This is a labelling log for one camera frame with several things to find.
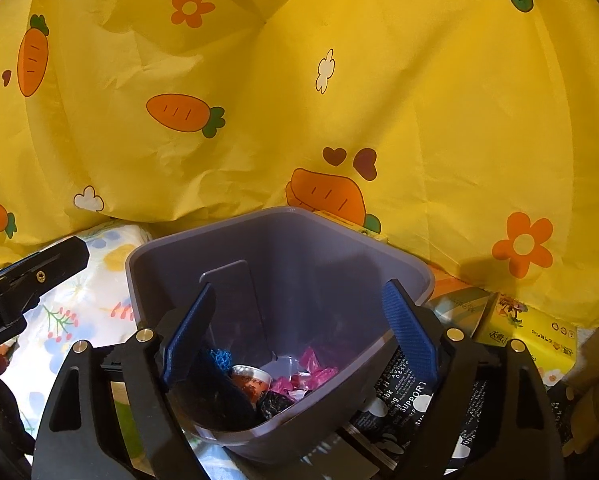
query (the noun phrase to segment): gray plastic bin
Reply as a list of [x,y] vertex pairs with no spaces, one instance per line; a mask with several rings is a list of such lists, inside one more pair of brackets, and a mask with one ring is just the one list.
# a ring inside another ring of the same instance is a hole
[[155,325],[190,306],[211,282],[217,310],[208,337],[236,364],[260,367],[312,346],[340,372],[294,406],[249,431],[211,431],[195,420],[186,383],[170,394],[181,426],[245,458],[280,463],[304,456],[367,398],[397,343],[381,288],[398,278],[417,304],[435,285],[418,258],[297,208],[272,208],[161,238],[127,262],[135,315]]

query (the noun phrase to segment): flower center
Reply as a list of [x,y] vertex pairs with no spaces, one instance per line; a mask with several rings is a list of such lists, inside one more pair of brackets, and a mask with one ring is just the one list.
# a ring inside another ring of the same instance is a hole
[[535,247],[535,240],[529,234],[519,235],[513,242],[513,249],[519,256],[526,256],[531,254],[531,251]]
[[182,12],[189,16],[195,14],[195,12],[197,12],[197,4],[195,2],[186,2],[182,6]]

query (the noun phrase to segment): gold bolt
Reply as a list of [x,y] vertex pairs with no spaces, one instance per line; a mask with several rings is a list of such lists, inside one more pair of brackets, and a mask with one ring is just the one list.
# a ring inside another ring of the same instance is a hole
[[77,343],[75,343],[73,345],[73,352],[75,352],[76,354],[81,354],[87,348],[88,348],[88,341],[84,341],[82,339],[81,341],[78,341]]
[[145,342],[150,341],[151,339],[153,339],[154,335],[155,334],[153,334],[153,331],[150,328],[145,328],[144,330],[140,330],[139,332],[137,332],[135,334],[135,338],[140,343],[145,343]]
[[519,339],[513,339],[511,341],[511,348],[516,352],[524,352],[526,350],[526,345]]
[[458,328],[449,328],[446,331],[446,335],[451,341],[461,341],[464,339],[464,332]]

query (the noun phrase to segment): yellow cloth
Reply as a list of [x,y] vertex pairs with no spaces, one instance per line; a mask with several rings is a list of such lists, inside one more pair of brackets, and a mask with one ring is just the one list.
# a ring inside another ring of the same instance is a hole
[[599,5],[0,1],[0,266],[286,203],[599,324]]

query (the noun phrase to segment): blue gripper pad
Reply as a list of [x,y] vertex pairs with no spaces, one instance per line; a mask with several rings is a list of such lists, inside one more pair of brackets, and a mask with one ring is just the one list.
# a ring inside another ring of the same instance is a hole
[[409,368],[420,381],[433,386],[439,379],[438,349],[426,333],[411,304],[415,309],[421,307],[415,306],[398,280],[390,280],[384,285],[381,298],[384,315],[408,361]]
[[215,291],[207,283],[164,349],[162,381],[167,387],[185,380],[215,313]]

